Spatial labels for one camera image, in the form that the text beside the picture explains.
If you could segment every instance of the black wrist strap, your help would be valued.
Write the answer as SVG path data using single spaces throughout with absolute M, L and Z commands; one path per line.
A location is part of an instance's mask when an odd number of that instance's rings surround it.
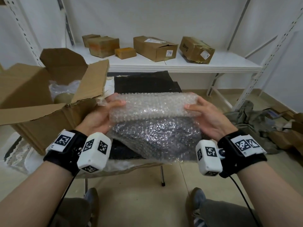
M 238 173 L 240 170 L 261 161 L 267 161 L 264 154 L 253 154 L 245 157 L 231 141 L 232 138 L 247 135 L 244 131 L 238 130 L 226 135 L 218 141 L 218 147 L 225 150 L 225 159 L 221 161 L 223 171 L 219 174 L 223 178 Z
M 75 176 L 79 169 L 77 161 L 85 144 L 87 136 L 79 131 L 71 130 L 75 135 L 65 147 L 63 152 L 50 150 L 43 158 L 44 161 L 49 161 L 71 172 Z

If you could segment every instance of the black cable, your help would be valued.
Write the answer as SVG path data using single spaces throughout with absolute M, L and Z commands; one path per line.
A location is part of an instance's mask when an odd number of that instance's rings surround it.
M 243 199 L 244 199 L 244 201 L 245 201 L 245 203 L 246 203 L 246 205 L 247 205 L 247 208 L 249 209 L 250 213 L 252 214 L 253 219 L 254 219 L 255 222 L 256 222 L 256 225 L 257 225 L 258 227 L 260 227 L 259 222 L 257 221 L 256 217 L 254 216 L 254 214 L 253 214 L 253 212 L 252 212 L 252 209 L 250 208 L 250 206 L 249 206 L 247 200 L 245 199 L 244 194 L 242 193 L 240 187 L 238 186 L 238 184 L 236 183 L 236 181 L 235 181 L 231 176 L 229 176 L 229 177 L 230 177 L 230 178 L 232 179 L 232 181 L 236 184 L 236 187 L 237 187 L 238 190 L 240 191 L 240 193 L 241 193 L 241 195 L 242 195 L 242 197 L 243 197 Z
M 57 214 L 57 212 L 58 212 L 58 210 L 59 210 L 59 208 L 60 208 L 60 206 L 61 206 L 61 203 L 63 202 L 63 199 L 64 199 L 64 197 L 65 197 L 65 195 L 66 195 L 68 189 L 70 188 L 71 184 L 73 183 L 73 180 L 75 179 L 75 177 L 77 176 L 77 174 L 79 173 L 79 171 L 80 171 L 80 170 L 78 170 L 78 172 L 75 174 L 75 176 L 74 176 L 73 179 L 71 180 L 70 184 L 69 184 L 68 187 L 66 188 L 66 190 L 65 190 L 65 192 L 64 192 L 64 194 L 63 194 L 63 196 L 62 196 L 62 198 L 61 198 L 61 200 L 60 200 L 60 202 L 59 202 L 59 204 L 58 204 L 58 206 L 57 206 L 57 208 L 55 209 L 53 215 L 51 216 L 51 219 L 49 220 L 49 223 L 48 223 L 47 227 L 50 227 L 50 226 L 51 226 L 51 223 L 53 222 L 53 220 L 54 220 L 54 218 L 55 218 L 55 215 Z

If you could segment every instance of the tiled floor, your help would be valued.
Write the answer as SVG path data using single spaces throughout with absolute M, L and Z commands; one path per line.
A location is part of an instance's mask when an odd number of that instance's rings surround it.
M 231 103 L 235 103 L 238 97 L 238 94 L 226 95 Z M 249 99 L 255 104 L 255 110 L 270 106 L 270 103 L 255 95 L 250 95 Z M 223 112 L 228 110 L 215 95 L 208 100 Z M 11 132 L 9 127 L 0 127 L 0 145 Z M 267 157 L 275 171 L 303 195 L 303 167 L 285 152 Z M 161 186 L 159 167 L 89 179 L 89 187 L 96 187 L 100 197 L 99 226 L 188 226 L 185 200 L 194 187 L 202 188 L 207 198 L 245 206 L 230 179 L 202 176 L 196 163 L 176 163 L 164 165 L 163 168 L 165 187 Z M 4 168 L 0 161 L 0 200 L 25 178 L 25 175 Z M 233 178 L 246 195 L 238 177 L 235 175 Z M 67 196 L 82 197 L 83 182 L 83 179 L 74 180 Z

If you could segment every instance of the metal shelf frame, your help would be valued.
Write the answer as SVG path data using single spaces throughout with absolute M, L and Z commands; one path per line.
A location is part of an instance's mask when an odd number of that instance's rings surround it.
M 33 58 L 35 59 L 37 65 L 39 66 L 43 66 L 43 64 L 41 63 L 41 61 L 39 60 L 39 56 L 42 52 L 42 48 L 38 43 L 38 40 L 35 36 L 35 33 L 33 32 L 30 24 L 28 23 L 27 17 L 25 12 L 23 11 L 22 5 L 20 0 L 4 0 L 7 7 L 11 10 L 11 14 L 16 22 L 16 24 L 18 25 L 19 29 L 20 29 L 20 33 L 22 35 L 22 37 L 24 38 L 28 49 L 30 50 Z M 62 25 L 64 25 L 64 30 L 62 30 L 63 35 L 62 35 L 62 47 L 66 47 L 66 32 L 68 34 L 69 40 L 71 42 L 72 48 L 75 48 L 75 43 L 74 43 L 74 36 L 72 33 L 72 30 L 69 26 L 68 23 L 68 13 L 66 12 L 65 6 L 64 6 L 64 2 L 63 0 L 57 0 L 58 1 L 58 8 L 60 9 L 61 13 L 62 13 Z M 235 30 L 232 34 L 231 40 L 228 44 L 227 47 L 227 51 L 229 51 L 233 40 L 235 38 L 235 35 L 237 34 L 237 31 L 240 27 L 240 24 L 242 22 L 242 19 L 245 15 L 245 12 L 249 6 L 251 0 L 247 0 L 246 4 L 243 8 L 243 11 L 241 13 L 240 19 L 238 20 L 237 26 L 235 27 Z M 244 101 L 247 99 L 248 95 L 252 92 L 254 86 L 256 85 L 257 81 L 260 79 L 260 77 L 264 74 L 271 74 L 271 72 L 273 71 L 275 65 L 277 64 L 279 58 L 282 56 L 281 54 L 281 50 L 284 50 L 287 46 L 287 42 L 289 41 L 289 38 L 291 37 L 291 35 L 293 35 L 294 32 L 294 27 L 297 23 L 297 21 L 299 20 L 299 18 L 302 17 L 303 15 L 303 4 L 301 3 L 301 8 L 298 11 L 297 15 L 294 17 L 293 22 L 284 29 L 284 32 L 278 35 L 273 36 L 272 38 L 270 38 L 268 41 L 265 41 L 264 43 L 262 43 L 261 45 L 259 45 L 258 47 L 256 47 L 255 49 L 253 49 L 250 53 L 248 53 L 244 58 L 247 59 L 248 57 L 252 56 L 253 54 L 255 54 L 256 52 L 258 52 L 259 50 L 261 50 L 262 48 L 264 48 L 265 46 L 272 44 L 271 48 L 269 50 L 269 52 L 267 53 L 267 55 L 265 56 L 265 58 L 263 59 L 263 62 L 261 63 L 261 67 L 246 67 L 244 69 L 241 69 L 236 67 L 236 68 L 230 68 L 227 66 L 217 66 L 215 68 L 209 66 L 201 66 L 201 67 L 195 67 L 192 66 L 190 68 L 188 68 L 187 65 L 176 65 L 172 62 L 172 60 L 167 61 L 167 62 L 163 62 L 163 65 L 159 66 L 159 65 L 142 65 L 142 64 L 135 64 L 134 67 L 130 68 L 129 66 L 123 66 L 123 65 L 118 65 L 116 66 L 116 69 L 113 69 L 115 71 L 119 71 L 119 72 L 128 72 L 128 71 L 138 71 L 138 72 L 153 72 L 153 71 L 158 71 L 158 70 L 163 70 L 166 69 L 170 72 L 188 72 L 188 73 L 214 73 L 211 83 L 208 87 L 208 91 L 207 91 L 207 95 L 210 96 L 212 94 L 212 92 L 215 92 L 216 94 L 219 95 L 219 97 L 223 100 L 223 102 L 225 102 L 225 104 L 232 110 L 232 111 L 236 111 L 239 110 L 240 107 L 243 105 Z M 246 86 L 246 88 L 243 90 L 243 93 L 241 94 L 241 96 L 239 97 L 239 99 L 237 100 L 235 105 L 231 105 L 228 100 L 226 100 L 226 98 L 220 94 L 220 92 L 218 91 L 218 89 L 216 88 L 216 82 L 217 80 L 223 76 L 225 73 L 235 73 L 235 72 L 243 72 L 243 73 L 247 73 L 247 74 L 251 74 L 251 79 L 248 83 L 248 85 Z

